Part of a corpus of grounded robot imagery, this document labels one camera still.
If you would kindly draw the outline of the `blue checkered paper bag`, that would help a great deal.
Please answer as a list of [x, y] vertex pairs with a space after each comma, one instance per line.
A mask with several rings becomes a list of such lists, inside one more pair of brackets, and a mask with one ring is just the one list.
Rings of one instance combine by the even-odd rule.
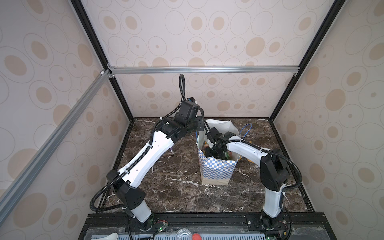
[[[246, 124], [239, 131], [231, 121], [207, 120], [207, 123], [209, 127], [215, 127], [222, 134], [231, 132], [241, 138], [244, 138], [253, 126]], [[196, 137], [202, 183], [227, 186], [242, 156], [228, 151], [217, 159], [207, 152], [212, 144], [208, 143], [206, 132], [198, 132]]]

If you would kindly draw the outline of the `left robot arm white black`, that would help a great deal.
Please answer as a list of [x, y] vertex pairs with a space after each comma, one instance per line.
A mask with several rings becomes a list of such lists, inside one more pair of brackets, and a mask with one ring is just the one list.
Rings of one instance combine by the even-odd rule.
[[150, 140], [137, 155], [118, 171], [107, 174], [118, 198], [130, 217], [142, 225], [150, 221], [152, 211], [145, 201], [145, 192], [139, 188], [147, 172], [173, 145], [192, 132], [204, 129], [204, 111], [194, 98], [181, 101], [173, 117], [162, 117], [151, 130]]

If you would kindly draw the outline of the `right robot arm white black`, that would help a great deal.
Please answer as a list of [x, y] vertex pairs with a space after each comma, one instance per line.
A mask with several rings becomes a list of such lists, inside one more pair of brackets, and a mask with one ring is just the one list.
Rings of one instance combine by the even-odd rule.
[[267, 231], [277, 227], [282, 220], [285, 191], [290, 190], [288, 178], [291, 175], [289, 160], [275, 149], [271, 151], [243, 140], [232, 132], [220, 133], [216, 128], [206, 132], [209, 153], [214, 157], [224, 157], [227, 152], [239, 154], [259, 166], [260, 180], [265, 187], [265, 203], [261, 223]]

